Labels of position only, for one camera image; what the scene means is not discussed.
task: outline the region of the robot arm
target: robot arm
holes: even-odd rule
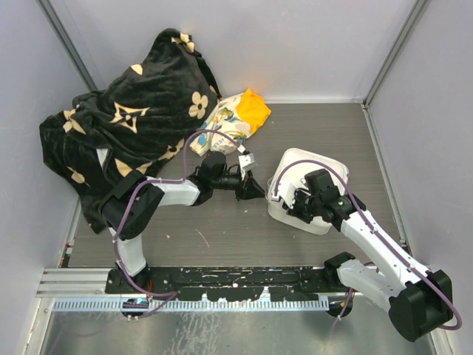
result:
[[[384,309],[398,332],[409,341],[453,318],[446,303],[415,273],[419,271],[452,300],[452,282],[441,270],[432,273],[426,266],[407,254],[376,223],[366,206],[355,196],[364,217],[395,250],[395,255],[369,228],[348,195],[341,196],[329,172],[320,169],[305,175],[306,189],[295,189],[290,180],[281,180],[278,193],[272,199],[282,203],[287,214],[310,223],[316,216],[331,223],[350,238],[379,268],[380,274],[365,267],[348,253],[341,253],[324,264],[328,283],[360,291]],[[409,261],[405,266],[399,258]]]
[[[170,205],[198,206],[212,197],[214,189],[233,190],[237,200],[250,200],[265,196],[265,191],[254,180],[251,169],[255,166],[251,153],[239,156],[239,164],[227,168],[226,157],[210,152],[195,172],[181,181],[159,181],[145,185],[138,193],[125,225],[117,239],[118,251],[126,272],[142,287],[148,275],[143,256],[142,232],[158,207]],[[137,171],[130,172],[102,200],[99,207],[112,235],[121,222],[130,195],[146,177]]]

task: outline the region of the folded cloth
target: folded cloth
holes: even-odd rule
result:
[[[101,199],[132,170],[155,176],[217,105],[217,83],[190,35],[164,30],[143,63],[39,127],[44,163],[81,199],[94,232]]]
[[[265,105],[264,99],[248,89],[242,94],[221,100],[200,128],[221,131],[243,144],[270,114],[271,110]],[[230,154],[237,149],[227,138],[213,132],[202,133],[192,141],[190,147],[200,156],[208,150]]]

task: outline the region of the white strip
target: white strip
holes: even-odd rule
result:
[[[110,312],[126,311],[144,312],[141,308],[125,308],[121,305],[127,301],[126,297],[107,297],[85,300],[84,298],[62,298],[55,301],[53,311],[56,312]],[[154,309],[162,301],[153,301],[151,307]],[[212,302],[203,297],[200,301],[171,301],[159,312],[241,312],[241,311],[328,311],[329,302],[327,296],[320,296],[317,301],[282,301],[271,302],[269,296],[260,297],[256,301],[228,302],[219,300]]]

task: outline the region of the yellow cloth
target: yellow cloth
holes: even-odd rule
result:
[[[254,134],[271,114],[271,110],[265,105],[265,99],[252,92],[251,89],[246,90],[242,95],[236,112],[240,120],[250,124],[251,134]]]

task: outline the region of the white mark on table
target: white mark on table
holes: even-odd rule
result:
[[[209,244],[208,244],[206,238],[204,237],[204,234],[200,233],[199,229],[196,229],[196,231],[197,231],[197,233],[200,234],[200,236],[202,237],[202,239],[204,239],[205,244],[207,244],[207,248],[210,248],[210,246],[209,246]]]

